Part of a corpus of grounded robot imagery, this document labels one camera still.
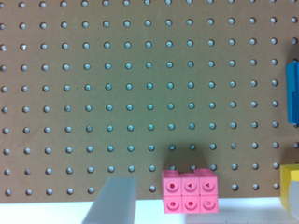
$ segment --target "pink lego brick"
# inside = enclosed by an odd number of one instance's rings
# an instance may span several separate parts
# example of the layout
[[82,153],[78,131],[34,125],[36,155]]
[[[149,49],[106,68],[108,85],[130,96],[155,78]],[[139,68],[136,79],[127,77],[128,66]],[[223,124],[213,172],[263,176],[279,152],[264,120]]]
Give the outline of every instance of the pink lego brick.
[[195,172],[199,176],[199,194],[218,194],[218,178],[208,169],[199,169]]
[[181,180],[178,171],[162,171],[163,196],[181,196]]
[[181,194],[199,195],[199,176],[196,174],[181,174]]
[[164,212],[166,214],[181,213],[181,196],[163,196]]
[[200,196],[200,211],[201,213],[218,213],[218,195]]
[[182,196],[182,213],[200,213],[199,195]]

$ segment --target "yellow object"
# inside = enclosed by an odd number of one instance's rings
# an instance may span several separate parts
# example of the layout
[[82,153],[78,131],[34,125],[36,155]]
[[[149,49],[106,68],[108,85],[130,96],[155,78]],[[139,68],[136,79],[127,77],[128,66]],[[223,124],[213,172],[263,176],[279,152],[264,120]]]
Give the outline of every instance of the yellow object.
[[290,211],[289,186],[291,181],[299,181],[299,164],[280,166],[280,200],[281,205]]

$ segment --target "white surface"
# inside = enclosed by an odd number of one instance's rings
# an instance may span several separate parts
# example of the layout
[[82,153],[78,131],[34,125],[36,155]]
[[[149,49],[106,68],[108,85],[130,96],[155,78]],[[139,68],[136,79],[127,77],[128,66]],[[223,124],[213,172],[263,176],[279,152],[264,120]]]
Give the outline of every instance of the white surface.
[[[88,203],[0,204],[0,223],[81,223]],[[135,224],[299,223],[279,198],[220,199],[218,214],[166,215],[162,200],[137,201]]]
[[289,204],[291,214],[299,219],[299,182],[291,181],[289,187]]

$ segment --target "blue object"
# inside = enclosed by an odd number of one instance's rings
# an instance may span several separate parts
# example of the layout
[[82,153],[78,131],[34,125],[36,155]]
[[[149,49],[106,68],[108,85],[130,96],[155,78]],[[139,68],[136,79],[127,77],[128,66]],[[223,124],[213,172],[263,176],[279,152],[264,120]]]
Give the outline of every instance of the blue object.
[[288,122],[299,123],[299,62],[287,64]]

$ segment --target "pegboard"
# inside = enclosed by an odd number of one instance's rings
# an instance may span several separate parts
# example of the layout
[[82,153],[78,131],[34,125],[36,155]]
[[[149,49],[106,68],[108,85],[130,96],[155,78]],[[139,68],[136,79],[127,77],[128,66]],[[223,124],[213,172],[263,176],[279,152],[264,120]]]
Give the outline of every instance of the pegboard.
[[279,165],[299,161],[297,1],[0,8],[0,203],[94,200],[109,176],[160,199],[163,169],[194,167],[215,171],[220,197],[279,195]]

